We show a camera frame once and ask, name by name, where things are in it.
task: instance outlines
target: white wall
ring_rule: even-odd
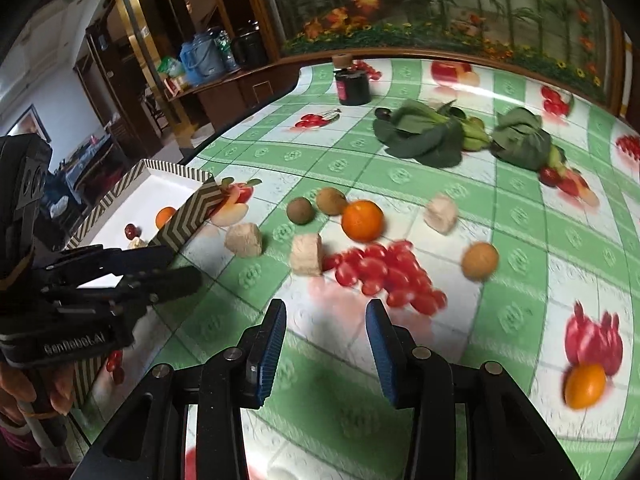
[[[50,171],[55,171],[60,161],[102,129],[78,76],[67,65],[46,75],[0,116],[0,136],[4,136],[32,104],[51,138]]]

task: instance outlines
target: screw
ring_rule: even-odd
[[[231,348],[227,348],[225,350],[225,353],[222,354],[222,356],[227,361],[236,361],[242,357],[242,350],[239,349],[237,346],[232,346]]]
[[[151,370],[151,374],[156,379],[160,379],[162,377],[166,377],[170,371],[171,367],[169,365],[162,364],[154,366],[154,369]]]
[[[411,352],[416,359],[428,359],[431,357],[431,350],[426,346],[417,346]]]
[[[495,361],[488,361],[484,364],[484,369],[491,375],[500,375],[502,373],[502,366]]]

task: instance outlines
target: orange fruit in box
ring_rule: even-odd
[[[366,244],[385,230],[385,214],[370,200],[350,203],[342,212],[342,230],[354,242]]]
[[[164,224],[166,224],[171,217],[175,214],[175,208],[173,207],[165,207],[158,211],[156,215],[156,227],[158,229],[162,229]]]
[[[607,376],[602,365],[577,365],[564,385],[564,402],[573,410],[593,406],[604,393],[606,384]]]

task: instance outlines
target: jug handle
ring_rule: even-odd
[[[236,62],[244,68],[246,66],[247,58],[244,54],[244,49],[240,44],[240,38],[233,38],[231,40],[231,53],[234,55]]]

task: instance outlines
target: framed picture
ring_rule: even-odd
[[[47,142],[51,142],[51,138],[47,135],[44,126],[42,126],[36,108],[33,105],[27,108],[7,133],[7,135],[21,134],[38,134]]]

